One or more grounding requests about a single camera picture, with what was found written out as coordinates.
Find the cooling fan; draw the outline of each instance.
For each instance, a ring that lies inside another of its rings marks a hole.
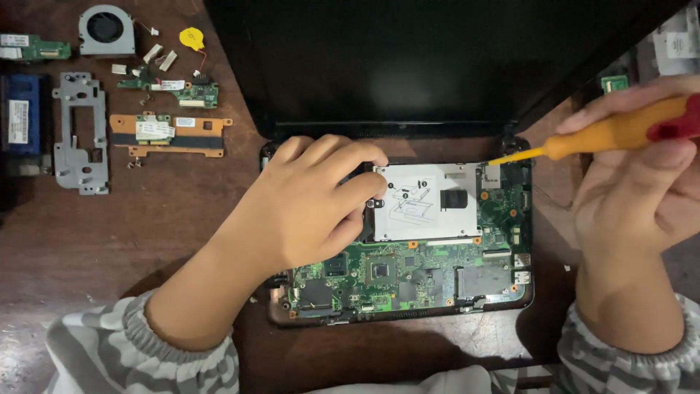
[[[80,54],[125,57],[136,53],[131,15],[115,6],[94,6],[80,16]]]

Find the yellow screwdriver handle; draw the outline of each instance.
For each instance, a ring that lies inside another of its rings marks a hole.
[[[611,149],[638,149],[650,143],[649,128],[657,123],[681,117],[689,96],[655,102],[631,112],[612,115],[568,135],[555,135],[542,146],[542,154],[559,160],[576,153]]]

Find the gray striped shirt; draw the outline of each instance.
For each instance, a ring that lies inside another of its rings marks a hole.
[[[48,330],[46,346],[57,372],[45,393],[238,393],[238,355],[230,336],[205,352],[176,349],[148,326],[144,305],[152,292],[72,313]],[[562,365],[550,367],[556,393],[669,393],[700,390],[700,307],[678,296],[685,313],[683,341],[659,355],[605,345],[575,308],[558,345]],[[518,373],[479,366],[440,372],[412,385],[352,385],[321,393],[508,393]]]

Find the black laptop lid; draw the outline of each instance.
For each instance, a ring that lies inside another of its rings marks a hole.
[[[519,132],[673,15],[677,0],[217,1],[258,132]]]

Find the red wire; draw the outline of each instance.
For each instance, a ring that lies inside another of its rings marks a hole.
[[[199,69],[198,69],[198,71],[201,71],[202,67],[204,67],[204,62],[206,62],[206,60],[207,60],[207,54],[201,49],[198,49],[197,52],[204,54],[204,59],[202,59],[202,64],[199,66]]]

